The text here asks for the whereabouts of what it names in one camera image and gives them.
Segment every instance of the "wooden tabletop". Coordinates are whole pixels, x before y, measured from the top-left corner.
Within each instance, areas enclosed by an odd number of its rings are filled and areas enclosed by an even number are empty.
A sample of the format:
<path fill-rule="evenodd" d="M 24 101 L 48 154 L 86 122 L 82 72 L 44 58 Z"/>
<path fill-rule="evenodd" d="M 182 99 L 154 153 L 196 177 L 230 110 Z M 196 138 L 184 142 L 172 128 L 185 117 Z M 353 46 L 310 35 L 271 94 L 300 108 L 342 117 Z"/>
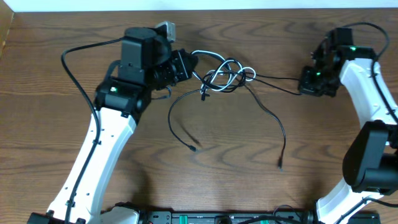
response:
<path fill-rule="evenodd" d="M 63 70 L 61 53 L 164 20 L 177 25 L 175 49 L 211 50 L 260 74 L 294 78 L 312 64 L 310 52 L 326 31 L 374 22 L 391 37 L 380 63 L 398 100 L 398 9 L 17 13 L 0 59 L 0 222 L 26 222 L 31 212 L 46 212 L 85 138 L 90 110 Z M 358 45 L 380 50 L 384 44 L 376 30 L 358 27 L 354 34 Z M 67 57 L 90 96 L 120 50 L 120 44 L 113 44 Z M 204 75 L 216 66 L 201 57 L 197 71 Z M 297 89 L 294 81 L 269 81 Z M 211 92 L 206 101 L 191 95 L 176 105 L 175 131 L 189 144 L 194 143 L 188 134 L 197 139 L 197 153 L 172 136 L 170 105 L 199 87 L 195 79 L 179 83 L 171 99 L 149 105 L 120 155 L 103 208 L 125 201 L 198 211 L 273 210 L 281 204 L 312 208 L 342 178 L 342 159 L 359 131 L 344 87 L 335 98 L 317 98 L 251 83 L 286 129 L 283 172 L 277 168 L 283 143 L 279 125 L 244 88 Z M 398 193 L 383 199 L 396 203 Z M 391 208 L 366 208 L 377 210 L 383 223 L 398 218 Z"/>

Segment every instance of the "white background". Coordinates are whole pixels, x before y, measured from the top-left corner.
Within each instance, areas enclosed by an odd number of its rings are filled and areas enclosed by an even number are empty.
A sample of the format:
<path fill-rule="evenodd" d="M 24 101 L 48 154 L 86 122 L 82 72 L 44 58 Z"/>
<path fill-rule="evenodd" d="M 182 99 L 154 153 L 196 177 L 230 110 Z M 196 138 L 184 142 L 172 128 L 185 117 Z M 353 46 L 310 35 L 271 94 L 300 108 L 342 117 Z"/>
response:
<path fill-rule="evenodd" d="M 4 0 L 14 12 L 398 7 L 398 0 Z"/>

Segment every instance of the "wooden table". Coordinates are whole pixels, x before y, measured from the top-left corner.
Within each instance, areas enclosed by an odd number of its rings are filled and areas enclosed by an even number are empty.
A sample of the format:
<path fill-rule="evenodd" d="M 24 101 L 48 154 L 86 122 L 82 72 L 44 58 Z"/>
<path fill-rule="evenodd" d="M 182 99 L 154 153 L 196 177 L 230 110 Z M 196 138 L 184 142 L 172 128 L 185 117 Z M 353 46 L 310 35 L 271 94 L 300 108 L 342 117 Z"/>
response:
<path fill-rule="evenodd" d="M 391 37 L 380 63 L 398 100 L 398 9 L 18 13 L 0 60 L 0 222 L 26 222 L 31 212 L 44 213 L 85 138 L 90 111 L 61 66 L 62 51 L 164 20 L 177 25 L 175 49 L 212 50 L 260 74 L 295 78 L 304 65 L 311 65 L 310 52 L 326 31 L 350 22 L 375 22 Z M 367 27 L 358 27 L 355 40 L 375 50 L 384 44 Z M 109 63 L 120 58 L 120 50 L 114 44 L 67 57 L 90 96 Z M 201 59 L 197 70 L 202 75 L 218 65 Z M 297 87 L 292 81 L 270 82 L 292 91 Z M 121 153 L 103 208 L 129 200 L 174 210 L 273 210 L 280 204 L 311 208 L 342 178 L 343 156 L 359 131 L 344 87 L 336 98 L 317 98 L 251 84 L 287 131 L 281 172 L 279 125 L 244 88 L 211 93 L 204 102 L 199 95 L 188 96 L 175 107 L 175 131 L 189 143 L 183 128 L 194 136 L 201 144 L 198 153 L 172 136 L 169 106 L 199 86 L 194 79 L 180 83 L 172 99 L 148 107 Z M 397 199 L 397 193 L 384 198 Z M 391 208 L 367 209 L 377 210 L 383 223 L 398 218 Z"/>

